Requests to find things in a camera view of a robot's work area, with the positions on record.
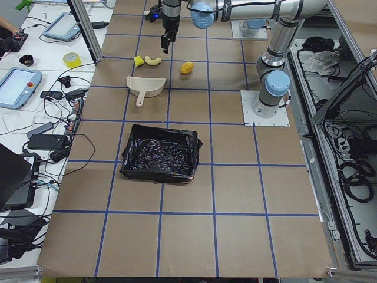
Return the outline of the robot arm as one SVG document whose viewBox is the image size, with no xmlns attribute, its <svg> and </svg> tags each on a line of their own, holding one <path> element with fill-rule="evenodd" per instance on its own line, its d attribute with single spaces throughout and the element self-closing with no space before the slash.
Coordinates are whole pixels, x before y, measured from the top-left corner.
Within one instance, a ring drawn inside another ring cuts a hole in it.
<svg viewBox="0 0 377 283">
<path fill-rule="evenodd" d="M 318 13 L 326 1 L 187 1 L 193 24 L 200 29 L 216 21 L 272 19 L 276 21 L 267 50 L 257 61 L 261 91 L 253 110 L 261 116 L 274 113 L 290 81 L 283 72 L 286 55 L 305 19 Z"/>
</svg>

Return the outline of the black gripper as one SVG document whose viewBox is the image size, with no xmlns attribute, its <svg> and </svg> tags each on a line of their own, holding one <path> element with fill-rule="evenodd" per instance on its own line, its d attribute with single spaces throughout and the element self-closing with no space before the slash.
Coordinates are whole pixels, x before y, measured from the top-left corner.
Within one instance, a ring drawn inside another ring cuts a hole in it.
<svg viewBox="0 0 377 283">
<path fill-rule="evenodd" d="M 163 0 L 163 27 L 165 33 L 161 36 L 161 48 L 168 54 L 169 46 L 176 41 L 176 31 L 180 22 L 180 0 Z"/>
</svg>

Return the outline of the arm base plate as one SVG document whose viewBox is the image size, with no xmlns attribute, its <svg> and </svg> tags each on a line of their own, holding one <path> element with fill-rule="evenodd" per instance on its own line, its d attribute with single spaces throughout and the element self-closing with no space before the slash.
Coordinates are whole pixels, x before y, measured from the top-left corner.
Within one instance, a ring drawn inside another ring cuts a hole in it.
<svg viewBox="0 0 377 283">
<path fill-rule="evenodd" d="M 267 41 L 267 27 L 265 19 L 231 21 L 234 40 Z"/>
<path fill-rule="evenodd" d="M 259 101 L 260 91 L 242 90 L 240 92 L 245 126 L 289 127 L 289 118 L 284 98 L 277 106 L 266 106 Z"/>
</svg>

